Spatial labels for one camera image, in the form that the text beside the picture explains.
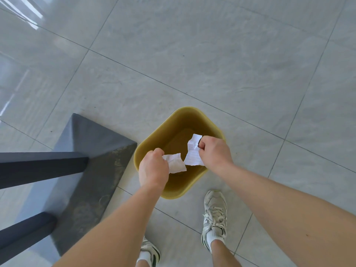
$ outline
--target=piece of paper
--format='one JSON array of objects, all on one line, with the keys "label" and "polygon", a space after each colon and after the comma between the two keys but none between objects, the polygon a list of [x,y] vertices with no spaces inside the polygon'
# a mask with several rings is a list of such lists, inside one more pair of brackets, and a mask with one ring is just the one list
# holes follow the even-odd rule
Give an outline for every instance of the piece of paper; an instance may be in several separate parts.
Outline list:
[{"label": "piece of paper", "polygon": [[184,159],[184,164],[189,166],[204,166],[199,155],[200,148],[198,147],[202,135],[193,134],[193,137],[188,141],[188,153]]},{"label": "piece of paper", "polygon": [[169,173],[186,172],[187,168],[178,154],[165,154],[162,156],[168,162]]}]

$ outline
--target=gray metal base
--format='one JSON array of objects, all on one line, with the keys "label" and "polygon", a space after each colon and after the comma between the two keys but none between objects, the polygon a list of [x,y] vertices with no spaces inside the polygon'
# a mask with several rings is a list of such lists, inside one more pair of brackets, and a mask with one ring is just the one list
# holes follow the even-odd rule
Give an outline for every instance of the gray metal base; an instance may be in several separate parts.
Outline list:
[{"label": "gray metal base", "polygon": [[80,152],[89,163],[83,173],[33,184],[17,222],[45,211],[58,224],[30,249],[54,263],[97,225],[136,147],[136,142],[74,113],[53,152]]}]

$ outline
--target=person's left arm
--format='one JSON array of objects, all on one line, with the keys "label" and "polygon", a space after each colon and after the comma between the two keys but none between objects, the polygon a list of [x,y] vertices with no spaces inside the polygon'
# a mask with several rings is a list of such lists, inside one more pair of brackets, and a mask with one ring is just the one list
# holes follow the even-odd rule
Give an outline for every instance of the person's left arm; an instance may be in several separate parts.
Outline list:
[{"label": "person's left arm", "polygon": [[80,239],[54,267],[135,266],[149,217],[168,181],[164,152],[149,151],[140,163],[141,188]]}]

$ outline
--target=white sock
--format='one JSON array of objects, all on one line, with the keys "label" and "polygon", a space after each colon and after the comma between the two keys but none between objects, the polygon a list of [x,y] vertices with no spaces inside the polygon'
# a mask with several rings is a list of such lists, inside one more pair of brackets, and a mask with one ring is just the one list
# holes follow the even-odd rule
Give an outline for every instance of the white sock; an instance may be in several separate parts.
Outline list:
[{"label": "white sock", "polygon": [[151,263],[151,253],[149,253],[149,251],[140,251],[140,255],[139,258],[137,259],[136,263],[140,260],[145,260],[149,263],[149,267],[152,267],[152,263]]},{"label": "white sock", "polygon": [[224,238],[222,237],[222,230],[218,227],[212,227],[211,230],[207,232],[207,243],[210,248],[211,252],[211,242],[214,240],[220,240],[221,242],[225,243]]}]

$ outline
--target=person's left hand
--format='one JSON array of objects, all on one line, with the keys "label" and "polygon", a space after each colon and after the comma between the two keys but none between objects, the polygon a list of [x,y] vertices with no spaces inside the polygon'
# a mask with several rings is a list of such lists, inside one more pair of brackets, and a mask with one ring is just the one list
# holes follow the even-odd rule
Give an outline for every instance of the person's left hand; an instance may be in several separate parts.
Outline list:
[{"label": "person's left hand", "polygon": [[142,159],[139,166],[139,179],[141,186],[146,184],[158,185],[162,190],[168,182],[168,162],[163,159],[164,152],[161,148],[149,151]]}]

